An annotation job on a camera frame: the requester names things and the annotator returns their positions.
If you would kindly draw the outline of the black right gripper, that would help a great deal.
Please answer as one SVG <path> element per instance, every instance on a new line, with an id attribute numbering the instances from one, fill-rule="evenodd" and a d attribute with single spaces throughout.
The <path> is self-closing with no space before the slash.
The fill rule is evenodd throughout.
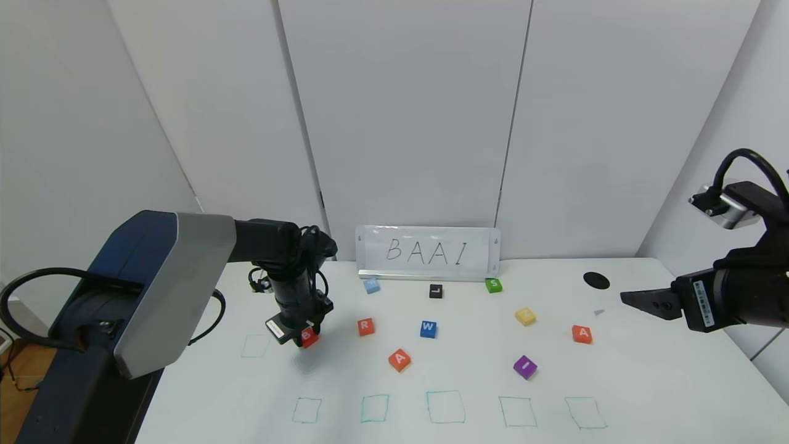
<path id="1" fill-rule="evenodd" d="M 787 328 L 785 271 L 708 269 L 679 276 L 672 290 L 631 290 L 621 292 L 620 297 L 627 306 L 667 321 L 681 318 L 683 306 L 691 331 L 712 332 L 736 325 Z"/>

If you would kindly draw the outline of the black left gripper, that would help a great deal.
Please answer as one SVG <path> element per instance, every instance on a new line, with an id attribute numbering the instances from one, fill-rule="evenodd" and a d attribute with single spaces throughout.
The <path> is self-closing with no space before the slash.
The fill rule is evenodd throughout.
<path id="1" fill-rule="evenodd" d="M 265 322 L 268 331 L 280 345 L 293 341 L 302 348 L 319 339 L 321 324 L 332 312 L 333 301 L 314 284 L 313 276 L 298 276 L 293 280 L 274 280 L 266 277 L 279 312 Z"/>

